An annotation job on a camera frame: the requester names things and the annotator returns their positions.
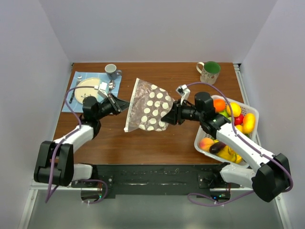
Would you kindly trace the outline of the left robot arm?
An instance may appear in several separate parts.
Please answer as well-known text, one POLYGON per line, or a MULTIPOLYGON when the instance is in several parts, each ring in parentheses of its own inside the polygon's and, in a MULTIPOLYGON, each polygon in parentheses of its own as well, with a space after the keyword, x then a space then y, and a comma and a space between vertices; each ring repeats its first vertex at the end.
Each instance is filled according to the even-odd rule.
POLYGON ((82 180, 88 187, 98 184, 99 176, 93 165, 75 164, 73 154, 86 142, 94 139, 100 131, 100 120, 110 114, 118 115, 128 109, 130 103, 109 94, 101 103, 93 96, 83 100, 83 115, 79 125, 70 133, 54 141, 44 141, 40 145, 34 170, 34 180, 68 186, 82 180))

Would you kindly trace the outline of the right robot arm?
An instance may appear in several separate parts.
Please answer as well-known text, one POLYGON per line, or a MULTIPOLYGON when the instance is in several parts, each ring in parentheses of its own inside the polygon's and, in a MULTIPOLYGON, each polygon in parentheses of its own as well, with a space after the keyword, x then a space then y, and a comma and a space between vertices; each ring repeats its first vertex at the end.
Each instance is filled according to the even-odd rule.
POLYGON ((212 176, 215 186, 239 184, 251 188, 265 202, 292 189, 293 180, 287 157, 275 155, 244 136, 228 118, 216 113, 209 93, 196 93, 194 104, 182 99, 175 101, 161 120, 171 125, 180 125, 184 120, 198 121, 207 134, 229 146, 249 164, 250 168, 242 168, 230 162, 222 163, 212 176))

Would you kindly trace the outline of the polka dot zip bag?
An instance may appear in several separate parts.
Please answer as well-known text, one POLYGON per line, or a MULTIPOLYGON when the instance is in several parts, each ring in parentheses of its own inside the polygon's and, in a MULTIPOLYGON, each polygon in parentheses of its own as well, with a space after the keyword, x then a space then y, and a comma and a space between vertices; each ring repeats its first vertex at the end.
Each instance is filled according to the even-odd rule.
POLYGON ((174 99, 155 84, 136 79, 127 112, 124 132, 136 129, 161 132, 168 124, 161 119, 170 112, 174 99))

